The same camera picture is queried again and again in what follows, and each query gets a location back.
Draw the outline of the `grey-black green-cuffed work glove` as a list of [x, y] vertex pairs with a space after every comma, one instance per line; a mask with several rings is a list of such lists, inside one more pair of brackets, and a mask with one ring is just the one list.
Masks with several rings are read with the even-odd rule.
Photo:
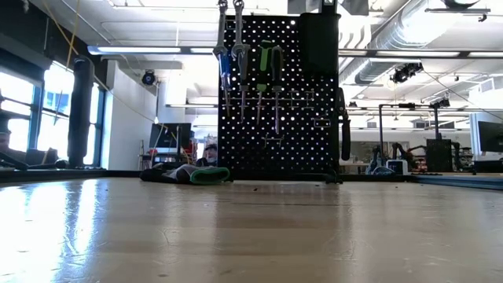
[[160, 175], [165, 182], [190, 185], [219, 184], [226, 181], [229, 176], [230, 172], [225, 167], [197, 167], [191, 164], [184, 164]]
[[139, 178], [144, 182], [166, 183], [167, 179], [163, 176], [164, 171], [160, 169], [145, 169], [140, 173]]

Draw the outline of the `grey-handled screwdriver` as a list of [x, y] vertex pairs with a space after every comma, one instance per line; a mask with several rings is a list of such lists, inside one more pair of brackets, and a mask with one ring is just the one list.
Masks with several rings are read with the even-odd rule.
[[275, 102], [275, 131], [276, 134], [279, 134], [279, 93], [282, 90], [281, 81], [282, 81], [282, 69], [283, 69], [283, 49], [280, 46], [275, 46], [272, 49], [271, 53], [271, 71], [272, 71], [272, 80], [273, 87], [272, 91], [274, 92], [274, 102]]

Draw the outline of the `green-handled screwdriver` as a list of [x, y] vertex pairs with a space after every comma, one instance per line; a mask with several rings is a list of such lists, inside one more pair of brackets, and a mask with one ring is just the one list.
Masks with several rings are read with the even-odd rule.
[[259, 92], [259, 99], [257, 104], [257, 117], [256, 122], [260, 122], [260, 114], [262, 109], [262, 98], [263, 93], [267, 89], [267, 72], [269, 67], [269, 53], [272, 49], [272, 42], [268, 40], [262, 40], [260, 44], [260, 59], [259, 59], [259, 70], [257, 75], [257, 91]]

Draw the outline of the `silver combination wrench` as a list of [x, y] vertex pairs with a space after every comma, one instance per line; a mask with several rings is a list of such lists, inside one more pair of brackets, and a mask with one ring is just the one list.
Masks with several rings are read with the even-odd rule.
[[244, 0], [233, 0], [233, 7], [235, 9], [235, 43], [231, 54], [233, 59], [237, 61], [245, 49], [242, 42]]
[[228, 9], [228, 1], [227, 0], [218, 0], [217, 3], [219, 18], [218, 18], [218, 37], [217, 44], [213, 49], [213, 54], [220, 58], [225, 52], [226, 48], [224, 46], [224, 36], [225, 36], [225, 25], [226, 25], [226, 11]]

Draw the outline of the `black perforated pegboard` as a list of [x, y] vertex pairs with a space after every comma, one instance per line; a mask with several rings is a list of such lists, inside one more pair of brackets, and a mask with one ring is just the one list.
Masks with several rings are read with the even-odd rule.
[[[218, 90], [218, 165], [233, 179], [324, 180], [332, 173], [336, 79], [304, 73], [297, 17], [243, 18], [241, 39], [250, 47], [247, 78], [229, 59], [227, 85]], [[259, 78], [261, 45], [283, 50], [280, 89]]]

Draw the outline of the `dark computer monitor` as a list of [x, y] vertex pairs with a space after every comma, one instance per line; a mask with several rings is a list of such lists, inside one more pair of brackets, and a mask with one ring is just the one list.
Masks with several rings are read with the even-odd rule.
[[503, 153], [503, 123], [479, 121], [478, 128], [480, 150]]
[[153, 123], [149, 140], [150, 148], [189, 147], [191, 138], [191, 123]]

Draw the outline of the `black pegboard bin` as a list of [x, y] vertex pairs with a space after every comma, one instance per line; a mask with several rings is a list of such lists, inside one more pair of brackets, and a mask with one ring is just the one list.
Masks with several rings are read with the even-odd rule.
[[337, 75], [340, 15], [302, 13], [299, 17], [299, 55], [302, 69], [311, 75]]

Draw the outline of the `fluorescent ceiling light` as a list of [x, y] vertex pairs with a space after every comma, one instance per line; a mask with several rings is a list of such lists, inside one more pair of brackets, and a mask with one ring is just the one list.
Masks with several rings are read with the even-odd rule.
[[409, 58], [409, 59], [503, 59], [503, 51], [431, 51], [431, 50], [349, 50], [339, 51], [340, 57]]
[[208, 55], [213, 54], [213, 47], [194, 46], [88, 46], [92, 55]]

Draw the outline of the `black round pillar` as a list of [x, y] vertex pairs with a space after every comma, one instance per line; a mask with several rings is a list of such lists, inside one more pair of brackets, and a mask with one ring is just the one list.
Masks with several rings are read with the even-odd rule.
[[74, 60], [74, 86], [68, 128], [68, 162], [71, 168], [83, 167], [90, 127], [94, 63], [82, 55]]

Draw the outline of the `black pipe rig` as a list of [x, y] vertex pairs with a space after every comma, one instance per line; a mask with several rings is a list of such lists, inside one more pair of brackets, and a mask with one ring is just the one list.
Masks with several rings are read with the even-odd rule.
[[[382, 128], [382, 112], [383, 108], [404, 108], [411, 111], [417, 110], [419, 108], [428, 108], [430, 111], [434, 113], [434, 130], [435, 137], [433, 139], [442, 139], [442, 135], [439, 132], [439, 109], [442, 107], [442, 103], [437, 102], [432, 105], [418, 105], [415, 103], [400, 103], [400, 104], [381, 104], [378, 106], [378, 114], [379, 114], [379, 136], [380, 136], [380, 146], [377, 151], [374, 152], [374, 161], [376, 161], [377, 167], [386, 167], [386, 162], [388, 160], [392, 160], [392, 157], [386, 158], [384, 155], [384, 131]], [[413, 151], [413, 155], [415, 156], [415, 161], [418, 163], [418, 168], [416, 170], [409, 170], [409, 172], [422, 172], [422, 173], [430, 173], [428, 171], [428, 167], [426, 164], [426, 150], [416, 149]]]

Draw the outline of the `black square panel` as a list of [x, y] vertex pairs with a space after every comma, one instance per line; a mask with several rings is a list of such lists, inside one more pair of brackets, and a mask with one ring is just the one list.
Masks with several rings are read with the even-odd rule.
[[452, 142], [450, 139], [428, 139], [426, 164], [429, 172], [452, 172]]

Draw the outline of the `dark sofa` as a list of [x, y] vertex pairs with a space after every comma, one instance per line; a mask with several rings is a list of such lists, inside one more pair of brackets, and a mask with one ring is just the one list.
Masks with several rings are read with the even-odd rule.
[[46, 151], [28, 149], [24, 158], [24, 162], [28, 165], [54, 164], [57, 160], [57, 150], [52, 148]]

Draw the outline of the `cluttered workbench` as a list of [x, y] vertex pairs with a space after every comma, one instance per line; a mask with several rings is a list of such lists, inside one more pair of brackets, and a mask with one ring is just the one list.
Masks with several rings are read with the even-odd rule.
[[461, 173], [474, 173], [474, 161], [472, 149], [460, 147], [452, 149], [453, 170]]

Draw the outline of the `silver ventilation duct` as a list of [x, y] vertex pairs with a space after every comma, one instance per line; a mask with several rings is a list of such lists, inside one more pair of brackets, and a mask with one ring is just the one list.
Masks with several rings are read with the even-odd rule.
[[[452, 15], [429, 13], [442, 8], [441, 0], [409, 0], [368, 44], [372, 50], [422, 49], [444, 34], [456, 21]], [[370, 84], [395, 66], [389, 61], [355, 58], [339, 75], [340, 83]]]

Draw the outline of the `black aluminium frame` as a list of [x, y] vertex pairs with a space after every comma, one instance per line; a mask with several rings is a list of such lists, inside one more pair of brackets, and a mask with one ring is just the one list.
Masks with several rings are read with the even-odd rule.
[[[0, 184], [10, 182], [52, 182], [58, 180], [84, 178], [138, 178], [139, 171], [113, 170], [28, 170], [11, 171], [0, 169]], [[503, 176], [490, 175], [341, 175], [343, 182], [413, 182], [419, 184], [458, 186], [473, 189], [491, 189], [503, 191]], [[254, 173], [246, 175], [236, 173], [231, 176], [233, 181], [295, 181], [324, 182], [325, 174], [293, 174], [275, 175], [270, 173]]]

